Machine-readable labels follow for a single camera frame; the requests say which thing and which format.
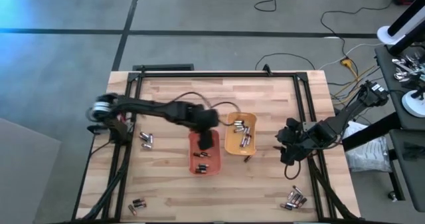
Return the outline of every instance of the aa battery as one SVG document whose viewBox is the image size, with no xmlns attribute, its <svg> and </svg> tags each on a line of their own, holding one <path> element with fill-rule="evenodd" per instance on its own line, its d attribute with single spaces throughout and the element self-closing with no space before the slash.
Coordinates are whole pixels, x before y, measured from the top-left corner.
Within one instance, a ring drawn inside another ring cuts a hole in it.
<svg viewBox="0 0 425 224">
<path fill-rule="evenodd" d="M 298 188 L 297 186 L 293 185 L 292 186 L 299 194 L 302 194 L 303 192 L 301 191 L 300 188 Z"/>
<path fill-rule="evenodd" d="M 130 204 L 128 205 L 128 209 L 130 209 L 131 213 L 133 213 L 133 215 L 137 215 L 137 212 L 135 211 L 134 207 Z"/>
<path fill-rule="evenodd" d="M 295 203 L 297 201 L 297 199 L 299 198 L 300 194 L 295 194 L 294 197 L 291 199 L 291 203 Z"/>
<path fill-rule="evenodd" d="M 150 142 L 150 138 L 151 138 L 150 135 L 152 134 L 145 134 L 144 132 L 140 132 L 139 138 L 141 138 L 145 142 Z"/>
<path fill-rule="evenodd" d="M 288 195 L 288 200 L 291 200 L 291 198 L 294 196 L 294 191 L 291 191 L 291 193 Z"/>
<path fill-rule="evenodd" d="M 300 201 L 300 203 L 298 204 L 298 208 L 300 208 L 300 207 L 302 207 L 303 205 L 304 205 L 304 203 L 306 203 L 306 201 L 307 201 L 307 198 L 303 198 L 301 201 Z"/>
<path fill-rule="evenodd" d="M 200 158 L 203 158 L 203 157 L 204 157 L 204 155 L 202 155 L 202 154 L 198 154 L 198 153 L 193 153 L 193 155 L 194 155 L 194 156 L 197 156 L 197 157 L 200 157 Z"/>
<path fill-rule="evenodd" d="M 206 153 L 206 152 L 201 152 L 201 155 L 204 155 L 204 156 L 206 156 L 206 157 L 211 157 L 211 154 Z"/>
</svg>

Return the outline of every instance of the wire on floor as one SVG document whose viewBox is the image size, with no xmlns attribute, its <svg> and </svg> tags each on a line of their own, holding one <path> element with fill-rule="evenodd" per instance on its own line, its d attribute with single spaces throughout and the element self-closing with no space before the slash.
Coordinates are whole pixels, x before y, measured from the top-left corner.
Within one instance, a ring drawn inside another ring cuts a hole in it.
<svg viewBox="0 0 425 224">
<path fill-rule="evenodd" d="M 254 70 L 257 70 L 257 67 L 258 67 L 258 65 L 260 64 L 260 62 L 261 62 L 261 60 L 263 60 L 264 58 L 266 58 L 266 57 L 269 57 L 269 56 L 273 56 L 273 55 L 289 55 L 289 56 L 294 56 L 294 57 L 298 57 L 298 58 L 302 58 L 303 60 L 305 60 L 305 61 L 307 61 L 310 65 L 311 65 L 311 67 L 313 68 L 313 70 L 316 70 L 316 68 L 314 67 L 314 65 L 313 65 L 313 63 L 308 59 L 308 58 L 304 58 L 304 57 L 302 57 L 302 56 L 299 56 L 299 55 L 294 55 L 294 54 L 291 54 L 291 53 L 273 53 L 273 54 L 269 54 L 269 55 L 264 55 L 263 57 L 261 57 L 261 59 L 255 64 L 255 67 L 254 67 Z"/>
<path fill-rule="evenodd" d="M 359 47 L 361 47 L 361 46 L 375 47 L 375 46 L 380 46 L 380 45 L 384 45 L 384 43 L 379 43 L 379 44 L 359 44 L 359 45 L 356 45 L 355 47 L 351 48 L 351 49 L 350 49 L 350 50 L 346 53 L 346 55 L 345 55 L 345 56 L 342 56 L 341 58 L 339 58 L 339 59 L 337 59 L 337 60 L 335 60 L 335 61 L 333 61 L 333 62 L 329 62 L 329 63 L 327 63 L 327 64 L 322 65 L 320 68 L 318 68 L 318 70 L 322 70 L 323 68 L 325 68 L 326 66 L 328 66 L 328 65 L 330 65 L 330 64 L 336 64 L 336 63 L 339 63 L 339 61 L 341 61 L 341 60 L 343 60 L 344 58 L 346 58 L 346 56 L 348 56 L 348 54 L 349 54 L 349 53 L 351 53 L 353 50 L 355 50 L 355 49 L 357 49 L 357 48 L 359 48 Z"/>
<path fill-rule="evenodd" d="M 274 8 L 273 8 L 273 9 L 261 9 L 261 8 L 258 8 L 258 7 L 257 7 L 257 5 L 259 5 L 259 4 L 264 4 L 264 3 L 269 3 L 269 2 L 273 2 L 273 4 L 274 4 Z M 278 5 L 276 4 L 276 0 L 265 0 L 265 1 L 257 2 L 257 3 L 254 5 L 254 8 L 255 8 L 257 11 L 263 11 L 263 12 L 274 12 L 274 11 L 276 11 L 276 9 L 278 8 Z"/>
<path fill-rule="evenodd" d="M 343 53 L 343 55 L 345 55 L 345 57 L 348 57 L 347 53 L 344 51 L 345 48 L 345 39 L 340 37 L 335 31 L 333 31 L 333 29 L 331 29 L 330 27 L 328 27 L 324 22 L 323 22 L 323 18 L 325 17 L 326 14 L 328 13 L 342 13 L 342 14 L 348 14 L 348 15 L 355 15 L 358 12 L 360 12 L 361 10 L 365 9 L 365 10 L 370 10 L 370 11 L 382 11 L 385 10 L 387 8 L 389 8 L 392 4 L 392 1 L 385 7 L 382 8 L 369 8 L 369 7 L 361 7 L 360 9 L 358 9 L 355 12 L 349 12 L 349 11 L 325 11 L 321 14 L 321 18 L 320 18 L 320 23 L 329 31 L 332 32 L 333 35 L 335 35 L 336 37 L 338 37 L 339 39 L 341 39 L 343 41 L 343 45 L 341 47 L 341 51 Z"/>
</svg>

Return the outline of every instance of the scattered battery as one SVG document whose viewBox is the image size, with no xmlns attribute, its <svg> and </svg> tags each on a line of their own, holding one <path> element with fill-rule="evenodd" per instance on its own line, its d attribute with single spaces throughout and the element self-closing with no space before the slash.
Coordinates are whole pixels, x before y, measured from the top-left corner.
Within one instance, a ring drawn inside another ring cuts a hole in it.
<svg viewBox="0 0 425 224">
<path fill-rule="evenodd" d="M 295 204 L 298 205 L 303 198 L 303 195 L 299 195 L 298 199 L 295 200 Z"/>
<path fill-rule="evenodd" d="M 202 155 L 202 154 L 198 154 L 198 153 L 193 153 L 193 155 L 194 155 L 194 156 L 197 156 L 197 157 L 200 157 L 200 158 L 203 158 L 203 157 L 204 157 L 204 155 Z"/>
<path fill-rule="evenodd" d="M 252 158 L 252 155 L 246 156 L 246 158 L 244 158 L 244 162 L 248 162 L 251 158 Z"/>
<path fill-rule="evenodd" d="M 290 205 L 287 205 L 286 203 L 280 204 L 280 207 L 292 211 L 292 207 Z"/>
<path fill-rule="evenodd" d="M 293 204 L 293 203 L 286 203 L 286 205 L 289 205 L 289 206 L 291 206 L 291 207 L 293 207 L 293 208 L 297 208 L 297 205 L 295 205 L 295 204 Z"/>
<path fill-rule="evenodd" d="M 145 140 L 146 142 L 150 142 L 149 134 L 145 134 L 144 132 L 140 132 L 139 138 L 141 138 L 142 140 Z"/>
<path fill-rule="evenodd" d="M 298 188 L 297 186 L 293 185 L 292 186 L 299 194 L 302 194 L 302 191 L 300 188 Z"/>
<path fill-rule="evenodd" d="M 291 193 L 288 195 L 288 200 L 291 200 L 291 198 L 294 196 L 294 191 L 291 191 Z"/>
<path fill-rule="evenodd" d="M 149 134 L 149 143 L 152 146 L 152 144 L 153 144 L 153 134 Z"/>
<path fill-rule="evenodd" d="M 131 213 L 133 213 L 133 215 L 137 215 L 137 212 L 135 211 L 134 207 L 130 204 L 128 205 L 128 209 L 130 209 Z"/>
<path fill-rule="evenodd" d="M 151 144 L 141 144 L 141 146 L 147 150 L 151 150 L 152 149 L 152 145 Z"/>
<path fill-rule="evenodd" d="M 294 197 L 291 199 L 291 203 L 295 203 L 295 201 L 297 201 L 297 199 L 299 198 L 300 194 L 295 194 Z"/>
<path fill-rule="evenodd" d="M 206 152 L 201 152 L 201 155 L 204 155 L 204 156 L 206 156 L 206 157 L 211 157 L 211 154 L 206 153 Z"/>
<path fill-rule="evenodd" d="M 134 203 L 133 205 L 135 208 L 145 207 L 145 205 L 142 202 Z"/>
<path fill-rule="evenodd" d="M 298 208 L 301 208 L 303 205 L 304 205 L 304 203 L 306 203 L 306 201 L 307 201 L 307 198 L 303 198 L 301 201 L 300 201 L 300 203 L 298 204 Z"/>
</svg>

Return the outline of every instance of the floor tile line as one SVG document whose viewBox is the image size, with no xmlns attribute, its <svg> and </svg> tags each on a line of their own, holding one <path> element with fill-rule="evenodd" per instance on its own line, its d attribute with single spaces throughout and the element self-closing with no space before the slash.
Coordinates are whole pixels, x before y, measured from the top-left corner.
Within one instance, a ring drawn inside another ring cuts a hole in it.
<svg viewBox="0 0 425 224">
<path fill-rule="evenodd" d="M 137 7 L 138 0 L 132 0 L 130 9 L 128 11 L 126 24 L 124 25 L 123 34 L 121 35 L 120 43 L 117 48 L 117 53 L 115 55 L 114 63 L 112 64 L 112 71 L 118 71 L 121 65 L 122 56 L 124 54 L 124 49 L 126 47 L 127 38 L 129 35 L 129 30 L 131 28 L 131 23 L 133 22 L 135 8 Z"/>
</svg>

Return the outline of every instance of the black table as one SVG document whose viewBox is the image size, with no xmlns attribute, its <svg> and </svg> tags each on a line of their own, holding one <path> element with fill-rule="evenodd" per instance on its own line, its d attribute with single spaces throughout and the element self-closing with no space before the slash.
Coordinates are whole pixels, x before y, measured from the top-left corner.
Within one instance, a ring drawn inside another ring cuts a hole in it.
<svg viewBox="0 0 425 224">
<path fill-rule="evenodd" d="M 398 160 L 400 164 L 414 208 L 425 212 L 425 159 L 410 160 L 404 157 L 406 145 L 425 147 L 425 132 L 391 130 L 389 133 L 394 145 L 394 149 L 390 150 L 390 159 Z"/>
<path fill-rule="evenodd" d="M 382 75 L 384 76 L 392 103 L 394 104 L 395 112 L 387 117 L 375 122 L 368 128 L 357 132 L 343 140 L 344 148 L 350 150 L 360 144 L 365 144 L 368 141 L 381 137 L 387 134 L 390 130 L 403 128 L 405 130 L 425 130 L 425 119 L 417 118 L 409 114 L 401 103 L 401 98 L 405 92 L 410 91 L 407 88 L 401 87 L 399 81 L 394 78 L 396 65 L 392 63 L 392 59 L 396 58 L 390 55 L 386 47 L 376 48 L 377 64 L 380 66 Z"/>
<path fill-rule="evenodd" d="M 351 150 L 353 148 L 356 148 L 362 144 L 365 144 L 371 140 L 374 140 L 375 138 L 381 137 L 387 133 L 389 133 L 391 130 L 399 131 L 400 129 L 407 131 L 419 131 L 420 133 L 423 133 L 425 135 L 425 119 L 423 118 L 417 118 L 411 114 L 409 114 L 404 107 L 402 106 L 401 98 L 403 97 L 404 93 L 410 91 L 407 88 L 401 87 L 401 84 L 399 81 L 397 81 L 394 78 L 394 73 L 396 72 L 396 65 L 392 63 L 394 57 L 390 55 L 386 49 L 386 47 L 380 47 L 375 49 L 375 53 L 377 54 L 377 64 L 381 68 L 382 75 L 384 76 L 384 80 L 386 82 L 386 85 L 388 87 L 388 90 L 390 92 L 392 103 L 394 104 L 395 112 L 392 114 L 389 114 L 388 116 L 382 118 L 378 122 L 375 122 L 374 124 L 371 124 L 364 130 L 361 130 L 359 132 L 356 132 L 355 134 L 349 136 L 348 138 L 345 138 L 342 140 L 343 147 L 345 151 Z M 394 142 L 394 150 L 391 151 L 390 155 L 393 160 L 397 159 L 396 155 L 394 154 L 399 150 L 399 147 L 402 147 L 402 144 L 395 144 L 396 142 L 399 142 L 398 140 L 393 140 Z M 422 164 L 419 163 L 413 163 L 410 164 L 409 167 L 416 166 L 416 168 L 425 168 Z M 390 178 L 392 182 L 392 186 L 394 188 L 394 192 L 396 194 L 396 197 L 398 200 L 404 200 L 404 195 L 400 186 L 400 182 L 398 180 L 397 174 L 395 172 L 391 172 Z M 406 182 L 410 181 L 412 178 L 406 176 L 410 175 L 409 171 L 404 172 L 403 174 L 405 176 Z M 416 188 L 416 184 L 408 183 L 407 184 L 410 187 Z M 423 189 L 425 187 L 425 183 L 421 183 L 420 187 Z M 415 193 L 418 193 L 419 190 L 411 191 L 410 193 L 414 195 Z"/>
</svg>

